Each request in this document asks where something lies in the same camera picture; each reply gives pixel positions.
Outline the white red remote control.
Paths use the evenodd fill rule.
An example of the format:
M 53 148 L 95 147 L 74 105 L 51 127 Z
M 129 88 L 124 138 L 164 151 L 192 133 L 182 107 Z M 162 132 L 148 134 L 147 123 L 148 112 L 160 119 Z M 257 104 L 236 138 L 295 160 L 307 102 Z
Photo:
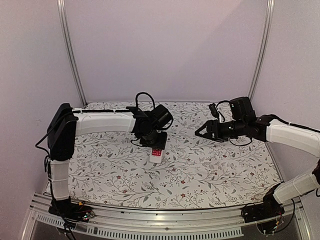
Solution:
M 149 162 L 153 164 L 160 164 L 163 160 L 163 150 L 152 148 L 149 155 Z

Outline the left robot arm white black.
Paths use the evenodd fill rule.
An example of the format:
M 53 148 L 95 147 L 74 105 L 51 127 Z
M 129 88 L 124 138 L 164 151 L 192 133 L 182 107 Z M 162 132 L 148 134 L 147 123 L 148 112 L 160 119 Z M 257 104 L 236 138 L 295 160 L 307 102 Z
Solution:
M 74 213 L 69 202 L 69 162 L 74 155 L 77 137 L 102 132 L 126 132 L 134 135 L 132 143 L 138 147 L 163 151 L 167 142 L 167 129 L 174 118 L 162 104 L 152 105 L 152 110 L 143 111 L 139 103 L 124 109 L 82 109 L 73 108 L 69 103 L 59 106 L 51 120 L 46 134 L 35 144 L 47 141 L 45 149 L 45 170 L 48 173 L 55 209 L 63 216 Z

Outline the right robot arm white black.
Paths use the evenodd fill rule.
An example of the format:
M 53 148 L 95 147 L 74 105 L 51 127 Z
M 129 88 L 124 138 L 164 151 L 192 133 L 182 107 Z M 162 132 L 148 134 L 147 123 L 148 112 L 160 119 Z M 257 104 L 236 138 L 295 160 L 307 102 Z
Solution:
M 264 143 L 278 143 L 320 156 L 320 132 L 307 126 L 285 121 L 275 114 L 260 117 L 252 107 L 247 96 L 227 101 L 232 120 L 220 122 L 221 113 L 214 103 L 209 109 L 214 120 L 206 121 L 194 134 L 197 137 L 223 143 L 231 139 L 246 136 Z M 258 213 L 262 218 L 269 218 L 284 202 L 308 194 L 320 187 L 320 167 L 302 173 L 295 178 L 272 187 L 263 197 Z

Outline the floral patterned table mat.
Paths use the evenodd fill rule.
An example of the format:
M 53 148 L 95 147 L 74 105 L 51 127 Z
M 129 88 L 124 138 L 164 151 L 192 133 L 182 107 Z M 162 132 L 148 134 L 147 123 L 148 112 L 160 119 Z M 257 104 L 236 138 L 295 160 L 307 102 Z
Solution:
M 212 119 L 206 102 L 166 102 L 173 116 L 163 159 L 128 132 L 75 139 L 58 173 L 76 201 L 146 209 L 204 209 L 260 202 L 282 181 L 266 145 L 240 137 L 218 143 L 195 135 Z

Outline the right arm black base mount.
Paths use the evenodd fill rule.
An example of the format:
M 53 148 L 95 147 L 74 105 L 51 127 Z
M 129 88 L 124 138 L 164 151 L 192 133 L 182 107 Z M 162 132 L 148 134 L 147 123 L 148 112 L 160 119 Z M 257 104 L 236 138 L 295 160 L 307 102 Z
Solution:
M 283 204 L 278 203 L 273 197 L 273 193 L 279 185 L 278 183 L 268 190 L 262 198 L 262 203 L 249 203 L 241 209 L 241 216 L 245 223 L 277 217 L 285 213 Z

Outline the front aluminium rail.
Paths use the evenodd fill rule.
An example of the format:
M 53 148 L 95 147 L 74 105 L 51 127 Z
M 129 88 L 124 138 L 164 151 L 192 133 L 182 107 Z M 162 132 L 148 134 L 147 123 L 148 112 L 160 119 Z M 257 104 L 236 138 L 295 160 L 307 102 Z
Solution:
M 64 228 L 48 212 L 51 198 L 36 193 L 27 210 L 20 240 L 311 240 L 307 216 L 299 199 L 285 204 L 278 229 L 267 234 L 273 218 L 245 222 L 241 206 L 154 210 L 94 204 L 89 222 Z

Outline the right aluminium frame post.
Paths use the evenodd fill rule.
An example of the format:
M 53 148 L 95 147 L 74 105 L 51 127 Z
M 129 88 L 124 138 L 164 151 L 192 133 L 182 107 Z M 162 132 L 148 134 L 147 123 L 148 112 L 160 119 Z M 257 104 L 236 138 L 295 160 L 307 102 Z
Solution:
M 269 36 L 272 28 L 274 8 L 275 8 L 275 0 L 268 0 L 266 2 L 266 12 L 265 12 L 264 25 L 262 30 L 262 37 L 261 37 L 260 47 L 258 51 L 257 61 L 255 64 L 252 80 L 251 80 L 249 91 L 248 91 L 248 97 L 250 100 L 254 99 L 260 74 L 261 74 L 261 70 L 263 68 Z

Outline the aluminium frame post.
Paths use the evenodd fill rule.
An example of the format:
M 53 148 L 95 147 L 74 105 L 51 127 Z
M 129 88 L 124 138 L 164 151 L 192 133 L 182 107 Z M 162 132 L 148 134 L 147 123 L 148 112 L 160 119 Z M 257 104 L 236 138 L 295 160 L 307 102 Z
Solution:
M 274 8 L 275 8 L 275 0 L 268 0 L 266 2 L 266 12 L 265 12 L 264 25 L 262 30 L 262 37 L 261 37 L 260 47 L 258 51 L 257 61 L 255 64 L 252 80 L 251 80 L 249 91 L 248 91 L 248 97 L 250 100 L 254 99 L 260 74 L 261 74 L 261 70 L 263 68 L 269 36 L 272 28 Z
M 88 102 L 85 96 L 84 87 L 80 78 L 76 57 L 73 50 L 72 39 L 71 39 L 71 34 L 70 34 L 70 29 L 68 24 L 67 11 L 66 11 L 66 4 L 64 0 L 57 0 L 56 2 L 57 2 L 57 9 L 59 14 L 61 30 L 62 30 L 62 36 L 65 44 L 68 62 L 71 69 L 71 74 L 72 74 L 73 81 L 78 93 L 79 100 L 82 106 L 85 107 L 88 104 Z

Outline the left aluminium frame post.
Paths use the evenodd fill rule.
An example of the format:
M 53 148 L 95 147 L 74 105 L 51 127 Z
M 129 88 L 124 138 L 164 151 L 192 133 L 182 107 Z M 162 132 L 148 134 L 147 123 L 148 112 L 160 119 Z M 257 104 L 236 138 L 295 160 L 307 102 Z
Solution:
M 64 0 L 57 0 L 56 2 L 57 2 L 57 9 L 59 14 L 61 30 L 62 30 L 62 36 L 65 44 L 68 62 L 71 69 L 71 74 L 72 74 L 73 81 L 78 93 L 79 100 L 82 106 L 85 107 L 88 104 L 88 102 L 85 96 L 84 87 L 80 78 L 76 57 L 73 50 L 72 39 L 71 39 L 71 34 L 70 34 L 70 29 L 68 24 L 67 11 L 66 11 L 66 4 Z

